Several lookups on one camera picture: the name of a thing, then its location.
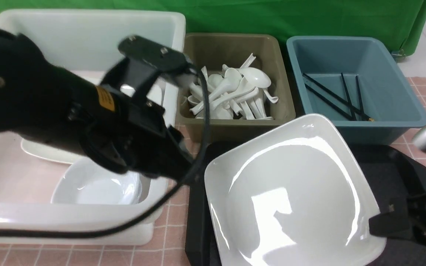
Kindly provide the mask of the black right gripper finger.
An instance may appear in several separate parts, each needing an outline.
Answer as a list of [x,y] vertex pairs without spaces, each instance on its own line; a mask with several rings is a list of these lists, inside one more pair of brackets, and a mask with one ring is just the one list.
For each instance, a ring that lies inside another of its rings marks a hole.
[[369,232],[381,238],[412,239],[412,223],[407,206],[389,205],[387,212],[370,217]]

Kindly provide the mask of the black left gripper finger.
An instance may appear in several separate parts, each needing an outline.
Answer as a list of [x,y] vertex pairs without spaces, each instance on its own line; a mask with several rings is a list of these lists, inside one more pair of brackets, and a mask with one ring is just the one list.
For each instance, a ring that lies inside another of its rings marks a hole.
[[141,141],[139,172],[149,178],[167,177],[179,181],[188,173],[194,159],[179,130],[164,126],[163,132],[164,136]]

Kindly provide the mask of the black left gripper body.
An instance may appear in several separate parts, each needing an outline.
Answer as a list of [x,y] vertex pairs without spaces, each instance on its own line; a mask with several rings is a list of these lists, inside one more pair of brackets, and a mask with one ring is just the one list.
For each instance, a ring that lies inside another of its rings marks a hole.
[[164,136],[164,108],[108,85],[72,85],[65,123],[65,149],[115,173],[139,172],[141,141]]

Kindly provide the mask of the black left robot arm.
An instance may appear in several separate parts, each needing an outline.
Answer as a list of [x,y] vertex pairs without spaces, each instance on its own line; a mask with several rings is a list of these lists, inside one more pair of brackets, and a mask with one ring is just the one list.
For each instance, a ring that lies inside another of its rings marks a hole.
[[86,156],[117,174],[179,181],[193,158],[147,94],[158,78],[180,81],[191,64],[140,35],[118,50],[123,59],[95,85],[49,63],[27,36],[0,29],[0,133]]

